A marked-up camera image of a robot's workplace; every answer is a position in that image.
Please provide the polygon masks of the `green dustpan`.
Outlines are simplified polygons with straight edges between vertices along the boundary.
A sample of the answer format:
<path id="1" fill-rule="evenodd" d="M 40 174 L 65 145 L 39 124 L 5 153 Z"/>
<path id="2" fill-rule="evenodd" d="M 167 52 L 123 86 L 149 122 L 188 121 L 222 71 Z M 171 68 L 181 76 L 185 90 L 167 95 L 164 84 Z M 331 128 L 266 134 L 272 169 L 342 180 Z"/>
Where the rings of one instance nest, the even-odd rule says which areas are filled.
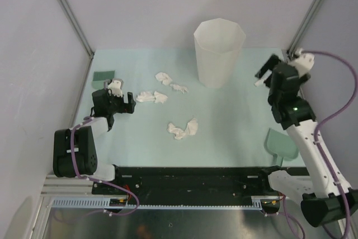
<path id="1" fill-rule="evenodd" d="M 267 132 L 264 148 L 273 156 L 273 166 L 282 167 L 284 160 L 294 160 L 299 154 L 297 146 L 288 135 L 272 128 Z"/>

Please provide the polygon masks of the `green hand brush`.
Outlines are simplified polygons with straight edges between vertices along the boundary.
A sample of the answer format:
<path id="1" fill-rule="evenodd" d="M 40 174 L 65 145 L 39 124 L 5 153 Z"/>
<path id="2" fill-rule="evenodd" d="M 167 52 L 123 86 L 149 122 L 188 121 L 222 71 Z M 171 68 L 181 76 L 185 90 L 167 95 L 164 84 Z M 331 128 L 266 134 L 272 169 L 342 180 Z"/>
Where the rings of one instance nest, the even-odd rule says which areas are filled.
<path id="1" fill-rule="evenodd" d="M 106 81 L 111 81 L 114 78 L 115 71 L 95 71 L 92 78 L 92 88 L 100 90 L 104 88 Z"/>

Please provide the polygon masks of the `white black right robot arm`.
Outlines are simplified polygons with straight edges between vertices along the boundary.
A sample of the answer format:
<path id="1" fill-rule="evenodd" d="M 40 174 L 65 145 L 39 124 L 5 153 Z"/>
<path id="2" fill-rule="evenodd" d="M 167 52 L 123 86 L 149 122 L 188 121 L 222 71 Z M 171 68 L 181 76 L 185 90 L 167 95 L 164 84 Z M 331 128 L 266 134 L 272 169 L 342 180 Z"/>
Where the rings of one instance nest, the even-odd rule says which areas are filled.
<path id="1" fill-rule="evenodd" d="M 265 195 L 278 191 L 300 205 L 313 227 L 340 219 L 350 220 L 357 211 L 357 190 L 336 166 L 319 131 L 315 113 L 299 96 L 300 86 L 309 78 L 314 54 L 297 53 L 291 62 L 273 54 L 256 73 L 269 88 L 272 115 L 293 140 L 308 170 L 310 181 L 301 181 L 278 166 L 262 170 L 258 189 Z"/>

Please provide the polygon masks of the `white plastic waste bin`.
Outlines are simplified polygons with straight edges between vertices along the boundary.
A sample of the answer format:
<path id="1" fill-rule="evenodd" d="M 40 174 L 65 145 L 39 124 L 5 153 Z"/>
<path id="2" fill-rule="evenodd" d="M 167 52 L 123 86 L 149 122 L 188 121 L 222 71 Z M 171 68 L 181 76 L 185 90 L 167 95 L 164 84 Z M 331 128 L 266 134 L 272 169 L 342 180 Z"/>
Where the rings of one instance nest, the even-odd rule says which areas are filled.
<path id="1" fill-rule="evenodd" d="M 238 23 L 215 18 L 194 32 L 199 81 L 208 88 L 223 87 L 233 73 L 246 35 Z"/>

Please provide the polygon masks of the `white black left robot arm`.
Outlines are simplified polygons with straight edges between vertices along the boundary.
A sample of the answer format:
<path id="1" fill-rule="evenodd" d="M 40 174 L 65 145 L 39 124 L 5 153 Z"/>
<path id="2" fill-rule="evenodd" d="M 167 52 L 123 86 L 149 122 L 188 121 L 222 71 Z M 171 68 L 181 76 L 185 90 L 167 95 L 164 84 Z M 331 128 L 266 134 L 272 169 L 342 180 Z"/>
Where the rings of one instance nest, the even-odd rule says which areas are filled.
<path id="1" fill-rule="evenodd" d="M 123 94 L 112 89 L 92 93 L 93 107 L 83 122 L 54 133 L 53 172 L 56 177 L 94 179 L 104 181 L 112 194 L 122 191 L 124 181 L 116 176 L 116 166 L 98 160 L 95 139 L 108 133 L 115 122 L 115 114 L 132 114 L 136 102 L 131 92 Z"/>

